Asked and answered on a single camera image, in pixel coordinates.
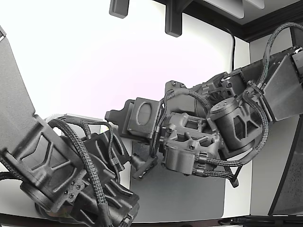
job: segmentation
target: black cable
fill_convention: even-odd
[[[78,135],[75,133],[75,131],[64,121],[60,119],[53,119],[48,123],[52,128],[57,127],[60,129],[68,138],[71,139],[72,144],[76,151],[80,154],[80,157],[84,163],[85,169],[89,174],[89,178],[92,183],[93,192],[95,194],[96,200],[97,200],[97,206],[99,210],[99,218],[102,224],[104,224],[107,227],[112,227],[112,221],[109,216],[109,208],[108,203],[105,199],[105,194],[103,192],[103,188],[99,179],[99,175],[97,172],[97,169],[95,168],[94,163],[92,162],[90,155],[81,141],[81,139],[78,137]]]
[[[2,180],[19,180],[11,172],[0,172],[0,181]]]
[[[15,178],[21,181],[25,181],[26,179],[21,175],[21,173],[13,166],[11,166],[1,155],[0,155],[0,162],[12,173]]]
[[[270,60],[270,52],[271,52],[271,48],[274,44],[274,41],[276,39],[276,37],[280,34],[281,31],[283,31],[286,28],[289,27],[296,27],[298,29],[300,29],[301,31],[303,31],[303,26],[297,23],[293,23],[293,22],[289,22],[286,24],[281,25],[280,27],[278,27],[273,34],[270,36],[269,41],[267,42],[265,51],[264,51],[264,55],[263,55],[263,71],[262,71],[262,75],[260,76],[260,78],[257,81],[257,86],[258,88],[263,88],[264,86],[264,82],[265,79],[267,77],[268,74],[268,66],[269,66],[269,60]]]
[[[89,125],[87,123],[85,123],[83,120],[79,120],[77,117],[73,117],[73,116],[62,116],[62,117],[58,117],[58,119],[67,122],[68,124],[74,124],[74,125],[78,125],[79,127],[82,128],[82,130],[85,133],[85,136],[89,136],[91,134]]]
[[[124,154],[124,150],[123,150],[123,147],[122,147],[121,143],[118,141],[117,136],[114,134],[114,131],[113,131],[111,125],[107,122],[100,122],[100,121],[93,121],[93,120],[92,121],[90,121],[90,120],[85,120],[85,121],[80,120],[79,121],[79,119],[77,117],[73,117],[73,116],[62,116],[62,117],[58,117],[58,119],[63,120],[63,121],[65,121],[67,123],[70,123],[70,124],[80,126],[84,130],[86,136],[91,135],[89,124],[91,124],[91,125],[105,125],[105,126],[108,127],[109,133],[110,133],[110,139],[108,141],[108,156],[109,156],[110,162],[111,162],[111,164],[112,164],[112,166],[114,167],[114,170],[115,170],[116,181],[118,183],[120,183],[121,182],[121,176],[120,176],[119,170],[116,167],[116,164],[121,165],[121,163],[118,160],[118,158],[116,156],[116,153],[112,151],[113,137],[115,137],[115,139],[117,140],[117,143],[118,143],[118,145],[119,145],[119,147],[122,151],[122,155]]]
[[[232,36],[232,71],[235,69],[235,50],[236,50],[236,38],[233,33],[225,27],[225,30]]]
[[[156,143],[157,143],[160,127],[166,116],[167,101],[174,97],[180,96],[180,95],[192,96],[193,98],[198,100],[202,104],[205,113],[208,113],[208,111],[211,107],[209,101],[206,98],[204,98],[202,95],[200,95],[196,91],[190,90],[188,88],[176,88],[176,89],[167,91],[164,98],[161,100],[161,104],[164,106],[163,107],[164,110],[162,111],[162,113],[160,115],[160,119],[159,119],[158,123],[156,123],[155,129],[153,130],[154,133],[153,133],[153,136],[151,139],[151,145],[150,145],[150,156],[152,158],[157,156],[158,148],[156,147]]]
[[[121,162],[119,161],[118,158],[115,158],[113,159],[113,156],[112,156],[112,145],[113,145],[113,139],[114,139],[114,131],[113,131],[113,127],[107,123],[107,122],[100,122],[100,121],[86,121],[87,124],[91,124],[91,125],[105,125],[108,127],[108,130],[109,130],[109,143],[108,143],[108,156],[109,156],[109,159],[112,163],[112,166],[114,167],[114,170],[116,172],[116,180],[118,183],[120,183],[121,181],[121,176],[120,176],[120,173],[117,169],[117,166],[116,164],[119,164],[121,165]]]

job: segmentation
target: end effector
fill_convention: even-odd
[[[230,167],[241,167],[258,154],[268,125],[303,113],[301,50],[273,55],[262,89],[254,83],[262,68],[259,61],[191,89],[169,81],[161,101],[128,100],[121,111],[107,112],[106,120],[119,126],[120,136],[150,145],[150,158],[154,150],[163,153],[167,169],[224,177],[237,186],[239,172],[234,175]],[[246,151],[245,158],[227,161]],[[225,172],[215,171],[217,166]]]

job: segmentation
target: mounting bracket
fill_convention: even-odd
[[[182,35],[182,12],[193,0],[167,0],[165,33],[174,37]]]
[[[6,36],[6,33],[5,33],[5,31],[3,30],[3,28],[0,26],[0,38],[2,37],[2,36]]]
[[[118,17],[125,18],[128,14],[129,0],[111,0],[109,7],[109,14]]]

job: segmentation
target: wire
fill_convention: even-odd
[[[74,125],[78,125],[79,127],[81,127],[85,133],[85,136],[89,136],[91,135],[91,131],[89,128],[89,125],[84,122],[83,120],[80,120],[77,117],[73,117],[73,116],[59,116],[58,119],[65,121],[68,124],[74,124]]]
[[[113,127],[108,122],[86,121],[86,123],[91,124],[91,125],[105,125],[105,126],[108,127],[108,130],[109,130],[108,156],[109,156],[109,159],[110,159],[110,161],[112,163],[112,166],[114,167],[114,170],[115,170],[116,181],[118,183],[120,183],[121,182],[121,176],[120,176],[119,170],[117,169],[116,164],[119,164],[119,165],[122,165],[122,164],[121,164],[121,162],[119,161],[118,158],[113,159],[113,156],[112,156],[113,138],[115,137],[115,139],[118,140],[117,136],[114,134]],[[118,145],[119,145],[120,149],[123,150],[123,147],[122,147],[120,142],[118,142]]]
[[[207,113],[210,110],[211,106],[210,106],[209,101],[206,98],[204,98],[202,95],[197,93],[196,91],[190,90],[188,88],[176,88],[176,89],[167,91],[164,98],[161,100],[161,104],[163,105],[163,111],[160,109],[160,112],[159,112],[160,114],[158,114],[159,121],[156,123],[155,129],[153,130],[154,133],[153,133],[153,136],[151,139],[151,144],[150,144],[150,156],[152,158],[157,156],[158,148],[156,147],[156,144],[157,144],[160,127],[166,116],[167,101],[174,97],[180,96],[180,95],[192,96],[193,98],[195,98],[196,100],[201,102],[205,113]]]
[[[15,178],[21,181],[25,181],[25,177],[22,176],[22,174],[13,166],[11,166],[1,155],[0,155],[0,162],[9,170],[10,173],[12,173]]]
[[[229,34],[232,36],[232,71],[235,69],[235,50],[236,50],[236,38],[233,33],[225,27],[225,30],[228,31]]]
[[[249,96],[247,91],[244,91],[243,94],[243,100],[254,110],[258,113],[258,115],[260,116],[261,120],[262,120],[262,138],[259,141],[258,145],[250,152],[248,153],[246,156],[244,156],[243,158],[241,158],[239,161],[245,165],[246,163],[250,162],[264,147],[267,138],[268,138],[268,131],[269,131],[269,126],[268,126],[268,120],[267,120],[267,116],[266,113],[264,112],[264,110],[257,104],[255,103]]]
[[[269,66],[269,60],[270,60],[270,52],[271,52],[271,48],[274,44],[274,41],[276,39],[276,37],[280,34],[281,31],[283,31],[286,28],[289,27],[296,27],[298,29],[300,29],[301,31],[303,31],[303,26],[297,23],[293,23],[293,22],[289,22],[286,24],[281,25],[280,27],[278,27],[273,34],[270,36],[269,41],[267,42],[265,51],[264,51],[264,55],[263,55],[263,71],[262,71],[262,75],[260,76],[260,78],[257,81],[257,86],[258,88],[263,89],[264,86],[264,82],[265,79],[267,77],[268,74],[268,66]]]
[[[81,139],[78,137],[78,135],[75,133],[75,131],[64,121],[60,119],[52,119],[48,123],[52,128],[57,127],[60,129],[68,138],[71,139],[73,146],[77,150],[77,152],[80,154],[80,157],[84,163],[85,169],[89,174],[89,178],[91,179],[92,188],[94,191],[94,194],[96,196],[97,200],[97,206],[99,210],[99,217],[101,220],[101,223],[104,223],[106,226],[113,226],[112,221],[109,217],[109,208],[108,203],[105,198],[105,194],[103,192],[103,188],[99,179],[99,175],[97,172],[97,169],[92,162],[90,155],[84,145],[84,143],[81,141]]]
[[[122,151],[122,155],[124,154],[124,150],[123,150],[123,147],[122,147],[121,143],[118,141],[117,136],[114,134],[114,131],[113,131],[111,125],[107,122],[79,120],[77,117],[73,117],[73,116],[59,116],[58,119],[60,119],[62,121],[65,121],[67,123],[70,123],[70,124],[75,124],[75,125],[80,126],[84,130],[86,136],[91,135],[89,124],[91,124],[91,125],[105,125],[105,126],[108,127],[109,133],[110,133],[110,139],[108,140],[108,156],[109,156],[110,162],[111,162],[111,164],[112,164],[112,166],[114,167],[114,170],[115,170],[116,181],[118,183],[120,183],[121,182],[121,176],[120,176],[119,170],[116,167],[116,164],[121,165],[121,162],[117,158],[116,153],[112,150],[112,144],[113,144],[113,138],[114,137],[115,137],[115,139],[116,139],[116,141],[117,141],[117,143],[118,143],[118,145],[119,145],[119,147]]]
[[[19,180],[11,172],[0,172],[0,181],[2,180]]]

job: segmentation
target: white backdrop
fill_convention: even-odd
[[[164,32],[163,5],[131,0],[129,15],[119,19],[109,15],[109,3],[0,0],[0,25],[42,118],[53,113],[104,118],[127,99],[160,100],[169,80],[192,87],[230,71],[228,33],[183,15],[183,35],[175,38]],[[235,67],[249,63],[249,44],[237,39]],[[251,165],[241,172],[249,181],[246,171]],[[36,217],[32,201],[18,187],[15,181],[0,183],[0,213]],[[233,192],[247,189],[250,185]],[[249,204],[239,206],[244,215],[247,209]]]

